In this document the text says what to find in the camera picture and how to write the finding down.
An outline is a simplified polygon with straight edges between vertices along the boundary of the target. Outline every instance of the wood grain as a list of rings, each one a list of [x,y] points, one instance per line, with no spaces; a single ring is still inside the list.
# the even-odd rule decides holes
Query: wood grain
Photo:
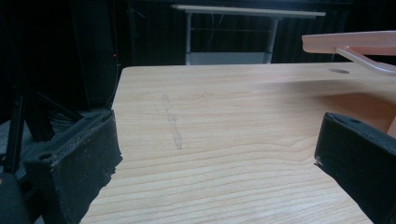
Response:
[[[370,223],[313,155],[327,111],[386,131],[395,80],[353,63],[126,68],[124,160],[82,223]]]

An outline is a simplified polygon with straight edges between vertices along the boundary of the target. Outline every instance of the black wall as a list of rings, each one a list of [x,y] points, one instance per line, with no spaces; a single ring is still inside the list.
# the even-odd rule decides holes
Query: black wall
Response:
[[[247,1],[128,1],[131,31],[132,63],[130,65],[184,64],[186,18],[171,5],[204,5],[256,7],[326,12],[325,17],[283,19],[276,35],[272,63],[332,62],[333,55],[305,53],[302,35],[358,32],[393,29],[396,9],[392,0],[247,0]],[[192,26],[211,28],[219,24],[220,15],[194,14]],[[219,28],[268,30],[268,19],[261,17],[225,16]],[[211,32],[193,31],[193,51],[263,51],[267,33],[215,32],[210,48]]]
[[[122,43],[117,10],[125,10],[123,5],[111,0],[1,1],[0,120],[9,118],[15,90],[24,85],[18,72],[33,91],[72,109],[111,107],[127,58],[117,51]]]

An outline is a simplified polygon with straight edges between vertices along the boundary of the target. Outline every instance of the light wood surface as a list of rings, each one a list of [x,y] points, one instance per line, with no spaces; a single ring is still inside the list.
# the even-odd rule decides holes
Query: light wood surface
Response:
[[[354,63],[126,68],[123,161],[82,223],[371,223],[314,151],[327,111],[385,132],[395,84]]]

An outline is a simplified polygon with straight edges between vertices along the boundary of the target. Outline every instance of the wooden table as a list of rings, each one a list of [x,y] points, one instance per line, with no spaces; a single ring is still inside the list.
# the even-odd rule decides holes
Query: wooden table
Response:
[[[395,84],[354,63],[126,68],[123,162],[82,223],[371,223],[313,155],[326,111],[386,131]]]

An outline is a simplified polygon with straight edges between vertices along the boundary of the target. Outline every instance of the hole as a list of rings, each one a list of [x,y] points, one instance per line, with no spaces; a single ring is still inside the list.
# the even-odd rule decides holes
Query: hole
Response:
[[[316,166],[319,166],[319,165],[323,166],[323,164],[321,163],[320,157],[316,157],[315,159],[316,159],[316,161],[315,161],[314,164],[315,164]]]
[[[46,153],[46,154],[41,155],[38,159],[43,161],[43,160],[49,159],[51,156],[52,156],[52,154]]]
[[[340,73],[340,74],[349,74],[349,72],[347,70],[338,69],[338,68],[329,68],[329,71],[334,72],[334,73]]]

